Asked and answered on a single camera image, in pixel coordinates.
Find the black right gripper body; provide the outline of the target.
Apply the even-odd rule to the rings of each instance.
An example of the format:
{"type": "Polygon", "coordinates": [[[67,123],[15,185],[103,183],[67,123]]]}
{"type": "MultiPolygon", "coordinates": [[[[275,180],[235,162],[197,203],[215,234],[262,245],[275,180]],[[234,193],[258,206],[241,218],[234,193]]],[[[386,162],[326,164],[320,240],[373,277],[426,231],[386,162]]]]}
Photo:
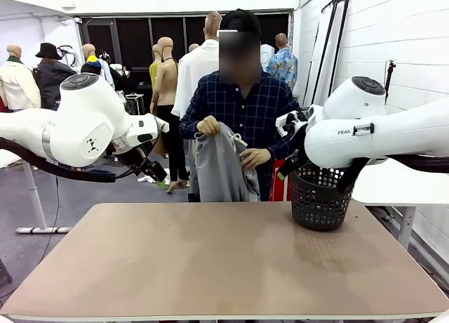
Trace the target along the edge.
{"type": "Polygon", "coordinates": [[[287,157],[279,167],[279,173],[282,173],[287,177],[293,171],[301,168],[305,165],[305,153],[300,150],[294,151],[289,157],[287,157]]]}

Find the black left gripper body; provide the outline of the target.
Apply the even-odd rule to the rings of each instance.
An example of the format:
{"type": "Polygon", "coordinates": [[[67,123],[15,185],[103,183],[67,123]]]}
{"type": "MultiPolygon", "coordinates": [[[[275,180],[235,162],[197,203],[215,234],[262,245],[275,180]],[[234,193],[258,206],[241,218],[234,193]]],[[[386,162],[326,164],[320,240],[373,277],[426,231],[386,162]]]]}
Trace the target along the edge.
{"type": "Polygon", "coordinates": [[[165,169],[159,162],[149,159],[143,159],[142,163],[138,166],[138,170],[156,182],[163,182],[167,176],[165,169]]]}

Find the person's left hand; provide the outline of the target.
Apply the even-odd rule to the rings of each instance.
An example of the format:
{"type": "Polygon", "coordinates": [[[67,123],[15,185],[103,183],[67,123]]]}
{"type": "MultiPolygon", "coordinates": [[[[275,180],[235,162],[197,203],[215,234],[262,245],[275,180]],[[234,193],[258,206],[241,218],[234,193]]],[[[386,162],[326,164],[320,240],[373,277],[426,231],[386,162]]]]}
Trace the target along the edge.
{"type": "Polygon", "coordinates": [[[250,148],[240,153],[241,165],[244,170],[253,170],[266,163],[272,157],[268,149],[250,148]]]}

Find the person's right hand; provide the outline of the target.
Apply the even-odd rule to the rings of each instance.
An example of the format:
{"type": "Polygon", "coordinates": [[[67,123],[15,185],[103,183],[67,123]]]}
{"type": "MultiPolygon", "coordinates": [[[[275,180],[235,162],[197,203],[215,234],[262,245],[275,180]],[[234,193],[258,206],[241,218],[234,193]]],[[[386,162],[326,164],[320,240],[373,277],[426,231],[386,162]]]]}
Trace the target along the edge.
{"type": "Polygon", "coordinates": [[[204,136],[214,136],[220,132],[220,125],[217,119],[210,115],[196,125],[196,130],[204,136]]]}

